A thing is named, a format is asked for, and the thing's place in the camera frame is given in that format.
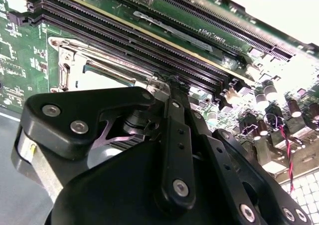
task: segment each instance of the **green circuit board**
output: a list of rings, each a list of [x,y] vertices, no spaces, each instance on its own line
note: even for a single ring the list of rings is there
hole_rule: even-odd
[[[46,24],[18,27],[6,18],[0,0],[0,106],[21,113],[33,94],[58,84],[58,52],[48,46],[51,35],[68,35]]]

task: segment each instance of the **black mechanical part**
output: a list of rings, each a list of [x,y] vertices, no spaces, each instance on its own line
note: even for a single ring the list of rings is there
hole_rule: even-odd
[[[256,116],[248,113],[240,122],[239,122],[239,129],[240,133],[243,136],[248,136],[250,133],[254,131],[254,137],[258,136],[257,132],[257,119]]]
[[[265,136],[268,134],[267,125],[264,120],[260,119],[257,121],[258,132],[260,136]]]
[[[296,100],[292,99],[287,102],[292,117],[297,118],[301,116],[301,110]]]
[[[125,106],[128,114],[132,112],[130,111],[132,109],[147,109],[155,104],[153,96],[140,87],[119,88],[107,92],[109,93],[107,98],[112,98],[111,100],[98,100],[94,103],[88,101],[105,97],[103,90],[33,95],[24,105],[21,116],[23,130],[26,136],[32,138],[36,143],[43,144],[66,159],[82,159],[88,154],[98,136],[98,123],[105,121],[104,117],[107,116],[107,113],[112,113],[113,117],[121,115],[117,112],[118,104]],[[42,112],[43,106],[49,103],[48,97],[55,101],[63,116],[49,117]],[[68,106],[70,101],[76,101],[77,117],[73,111],[75,108]],[[84,121],[88,126],[88,132],[84,134],[74,132],[70,128],[73,121]]]
[[[309,105],[309,110],[312,115],[312,119],[315,121],[319,121],[319,104],[313,103]]]
[[[248,84],[246,84],[244,81],[237,80],[237,79],[234,79],[234,80],[235,80],[235,84],[234,84],[233,88],[236,90],[236,92],[240,96],[244,97],[245,95],[253,92],[251,87]]]
[[[233,106],[231,104],[227,103],[227,100],[224,97],[221,98],[219,105],[218,105],[218,108],[219,108],[220,112],[225,113],[225,114],[227,114],[233,110]]]
[[[266,110],[266,117],[269,125],[273,129],[278,129],[284,125],[284,116],[281,108],[277,105],[272,105]]]
[[[70,101],[66,95],[77,104],[76,110],[66,102]],[[101,97],[111,95],[114,99],[101,102]],[[56,117],[43,115],[39,105],[49,103],[60,108]],[[171,88],[171,97],[165,105],[160,104],[164,108],[152,109],[156,104],[146,90],[138,87],[42,94],[26,102],[12,154],[18,155],[19,171],[28,177],[38,176],[39,184],[47,190],[50,182],[60,183],[61,192],[55,191],[57,199],[48,218],[51,225],[310,224],[298,220],[295,210],[302,211],[300,206],[230,133],[216,130],[212,134],[208,130],[203,117],[190,109],[186,93]],[[147,136],[153,140],[146,139],[88,170],[86,157],[82,156],[85,153],[79,155],[72,148],[90,148],[87,142],[93,142],[91,136],[100,136],[95,133],[97,125],[117,117],[106,135],[106,141],[112,141],[123,132],[121,121],[136,110],[144,111],[146,117],[149,114],[152,122],[161,117],[154,130],[159,135]],[[72,120],[85,121],[88,132],[73,132]],[[54,138],[58,146],[52,147],[49,139],[44,141],[46,136]],[[31,156],[21,149],[28,144],[31,149],[35,144]],[[192,156],[197,152],[201,157]],[[43,168],[48,164],[44,175]],[[285,210],[296,218],[294,223]]]

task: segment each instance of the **screw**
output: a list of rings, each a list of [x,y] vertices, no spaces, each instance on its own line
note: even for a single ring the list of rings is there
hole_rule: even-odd
[[[177,104],[176,102],[172,102],[172,104],[173,104],[176,108],[179,108],[179,107],[180,107],[180,105]]]
[[[240,211],[244,215],[245,219],[249,222],[253,223],[255,221],[255,215],[253,211],[246,204],[240,205]]]
[[[51,44],[52,44],[53,46],[58,46],[58,45],[59,45],[56,40],[53,40],[53,39],[52,39],[50,42],[51,42]]]
[[[290,221],[294,222],[295,221],[295,217],[294,215],[291,213],[291,211],[289,211],[287,208],[283,208],[283,211],[286,215],[286,218],[288,218]]]
[[[304,215],[303,212],[301,212],[299,209],[296,209],[296,213],[298,214],[298,217],[300,218],[301,221],[307,222],[307,217]]]
[[[194,115],[195,115],[195,117],[196,117],[197,119],[200,119],[200,118],[201,118],[201,115],[200,115],[199,113],[197,113],[197,112],[194,112]]]
[[[176,179],[173,182],[173,187],[175,192],[181,196],[181,197],[186,197],[188,195],[188,186],[186,183],[180,179]]]
[[[85,134],[89,131],[89,126],[81,120],[73,121],[70,128],[76,134]]]
[[[229,139],[229,135],[227,134],[227,132],[221,131],[221,135],[222,135],[225,139]]]
[[[143,97],[146,98],[146,99],[151,99],[150,95],[147,94],[147,93],[143,93],[142,95],[143,95]]]
[[[58,116],[61,113],[61,110],[57,106],[55,106],[53,104],[47,104],[47,105],[44,105],[42,107],[42,112],[46,116],[56,117],[56,116]]]

